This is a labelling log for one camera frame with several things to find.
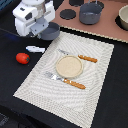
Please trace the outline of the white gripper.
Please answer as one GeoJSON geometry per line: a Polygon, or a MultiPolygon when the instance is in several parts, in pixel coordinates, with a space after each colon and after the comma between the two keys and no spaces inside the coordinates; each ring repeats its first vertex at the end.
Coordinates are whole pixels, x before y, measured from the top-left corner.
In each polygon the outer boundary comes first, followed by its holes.
{"type": "Polygon", "coordinates": [[[14,10],[15,27],[20,36],[37,36],[55,18],[52,2],[21,2],[14,10]]]}

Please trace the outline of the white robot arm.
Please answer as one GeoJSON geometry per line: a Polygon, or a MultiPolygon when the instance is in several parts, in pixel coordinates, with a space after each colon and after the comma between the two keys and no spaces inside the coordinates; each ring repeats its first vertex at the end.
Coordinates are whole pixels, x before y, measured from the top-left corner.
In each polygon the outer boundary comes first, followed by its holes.
{"type": "Polygon", "coordinates": [[[16,31],[20,36],[37,36],[55,18],[53,0],[21,0],[13,10],[16,31]]]}

